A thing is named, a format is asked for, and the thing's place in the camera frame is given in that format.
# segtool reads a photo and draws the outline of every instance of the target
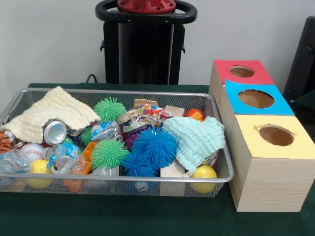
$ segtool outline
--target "table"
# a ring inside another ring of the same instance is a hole
[[[65,89],[208,92],[208,86],[58,85]],[[213,199],[0,193],[0,203],[1,236],[315,235],[314,184],[299,213],[237,213],[228,184]]]

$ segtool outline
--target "green spiky ball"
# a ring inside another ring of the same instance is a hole
[[[82,131],[79,139],[80,139],[80,142],[83,143],[85,146],[89,145],[91,141],[91,127],[90,126],[86,127]]]
[[[69,136],[66,136],[66,138],[61,143],[62,144],[72,144],[73,140]]]
[[[124,147],[125,143],[115,139],[100,141],[91,154],[92,170],[108,167],[115,168],[124,160],[129,151]]]
[[[106,121],[116,121],[118,117],[127,112],[126,107],[112,97],[98,102],[94,107],[94,111],[101,120]]]

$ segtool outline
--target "textured cloth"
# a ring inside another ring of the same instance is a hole
[[[224,148],[224,126],[213,117],[199,122],[189,117],[174,117],[163,123],[177,142],[176,159],[194,173],[201,162]]]
[[[71,97],[61,87],[56,87],[0,130],[9,130],[25,142],[41,144],[42,127],[54,119],[62,121],[72,130],[83,129],[91,122],[100,120],[88,105]]]

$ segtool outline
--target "cream washcloth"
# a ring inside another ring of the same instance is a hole
[[[0,130],[11,131],[22,141],[41,144],[43,126],[54,119],[73,130],[83,129],[91,122],[100,120],[88,105],[76,100],[61,87],[56,87]]]

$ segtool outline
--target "metal basket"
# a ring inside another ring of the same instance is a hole
[[[20,115],[38,100],[42,99],[47,88],[28,88],[17,93],[0,116],[0,122],[5,124]],[[169,93],[169,92],[139,92],[139,91],[106,91],[66,89],[74,98],[94,107],[97,102],[107,97],[117,98],[126,108],[133,107],[136,98],[155,100],[160,107],[166,105],[183,107],[186,110],[197,108],[204,115],[220,120],[213,98],[200,93]],[[0,181],[14,178],[9,185],[0,186],[0,192],[27,193],[73,193],[65,186],[64,181],[79,185],[78,194],[105,195],[146,195],[146,196],[182,196],[213,198],[225,182],[234,175],[232,162],[227,147],[219,150],[215,165],[218,178],[167,178],[167,177],[126,177],[126,176],[92,176],[92,175],[56,175],[56,174],[5,174],[0,173]],[[27,185],[27,180],[40,183],[44,179],[52,179],[52,183],[44,189],[34,189]],[[213,188],[210,193],[195,192],[191,184],[200,183],[201,188]]]

